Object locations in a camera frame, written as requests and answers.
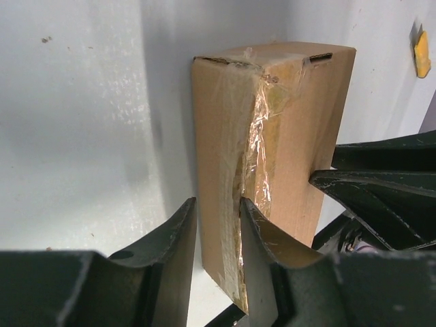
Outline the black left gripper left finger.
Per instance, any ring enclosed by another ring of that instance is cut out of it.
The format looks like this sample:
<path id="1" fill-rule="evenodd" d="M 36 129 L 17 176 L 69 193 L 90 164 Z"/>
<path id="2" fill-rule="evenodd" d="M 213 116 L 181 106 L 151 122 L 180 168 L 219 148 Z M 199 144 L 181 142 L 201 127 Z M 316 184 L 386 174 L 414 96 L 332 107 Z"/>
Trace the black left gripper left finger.
<path id="1" fill-rule="evenodd" d="M 185 326 L 196 199 L 109 257 L 96 251 L 1 253 L 2 326 Z"/>

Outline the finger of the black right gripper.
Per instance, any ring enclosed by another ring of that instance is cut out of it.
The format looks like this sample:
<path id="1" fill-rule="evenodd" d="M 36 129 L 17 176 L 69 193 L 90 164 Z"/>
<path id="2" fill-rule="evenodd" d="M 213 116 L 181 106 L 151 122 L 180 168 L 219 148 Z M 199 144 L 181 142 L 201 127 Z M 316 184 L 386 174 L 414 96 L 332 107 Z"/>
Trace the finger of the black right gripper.
<path id="1" fill-rule="evenodd" d="M 338 144 L 332 167 L 340 170 L 435 171 L 435 132 L 374 142 Z"/>
<path id="2" fill-rule="evenodd" d="M 309 182 L 389 250 L 435 248 L 435 173 L 318 170 Z"/>

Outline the yellow utility knife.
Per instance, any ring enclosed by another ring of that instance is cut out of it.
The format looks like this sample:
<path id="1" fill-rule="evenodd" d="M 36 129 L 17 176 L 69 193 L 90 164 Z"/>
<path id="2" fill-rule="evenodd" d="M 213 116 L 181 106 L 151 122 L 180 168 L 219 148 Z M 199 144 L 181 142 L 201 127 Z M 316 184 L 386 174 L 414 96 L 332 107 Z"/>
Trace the yellow utility knife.
<path id="1" fill-rule="evenodd" d="M 423 29 L 422 25 L 418 25 L 415 21 L 409 38 L 416 75 L 421 79 L 426 78 L 431 70 L 428 33 Z"/>

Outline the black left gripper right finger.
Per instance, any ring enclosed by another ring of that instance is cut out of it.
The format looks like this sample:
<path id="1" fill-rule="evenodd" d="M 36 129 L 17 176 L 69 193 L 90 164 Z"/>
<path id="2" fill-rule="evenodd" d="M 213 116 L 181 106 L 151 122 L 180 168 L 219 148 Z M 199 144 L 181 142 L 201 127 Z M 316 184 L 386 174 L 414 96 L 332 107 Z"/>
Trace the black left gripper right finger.
<path id="1" fill-rule="evenodd" d="M 251 326 L 434 326 L 435 253 L 320 254 L 240 201 Z"/>

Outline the brown cardboard express box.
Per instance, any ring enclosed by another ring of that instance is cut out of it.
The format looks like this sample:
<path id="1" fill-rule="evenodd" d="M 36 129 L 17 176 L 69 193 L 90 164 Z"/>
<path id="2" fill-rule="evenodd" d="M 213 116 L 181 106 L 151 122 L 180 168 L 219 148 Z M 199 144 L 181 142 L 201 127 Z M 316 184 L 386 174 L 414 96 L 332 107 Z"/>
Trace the brown cardboard express box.
<path id="1" fill-rule="evenodd" d="M 285 42 L 197 56 L 191 66 L 205 271 L 248 309 L 239 204 L 311 245 L 354 67 L 352 47 Z"/>

